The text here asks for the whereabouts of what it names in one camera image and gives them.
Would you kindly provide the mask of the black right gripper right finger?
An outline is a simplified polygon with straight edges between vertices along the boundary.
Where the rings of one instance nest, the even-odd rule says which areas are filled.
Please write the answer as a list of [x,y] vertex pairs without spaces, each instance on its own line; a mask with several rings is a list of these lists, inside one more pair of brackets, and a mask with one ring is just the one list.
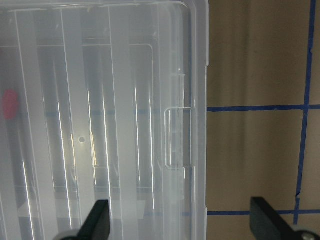
[[299,240],[300,235],[263,197],[250,199],[250,230],[256,240]]

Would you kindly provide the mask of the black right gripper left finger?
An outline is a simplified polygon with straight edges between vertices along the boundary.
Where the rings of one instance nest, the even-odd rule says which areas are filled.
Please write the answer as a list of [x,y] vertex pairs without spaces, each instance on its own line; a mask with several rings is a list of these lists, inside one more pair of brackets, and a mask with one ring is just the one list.
[[77,240],[108,240],[111,232],[109,201],[97,200],[84,224]]

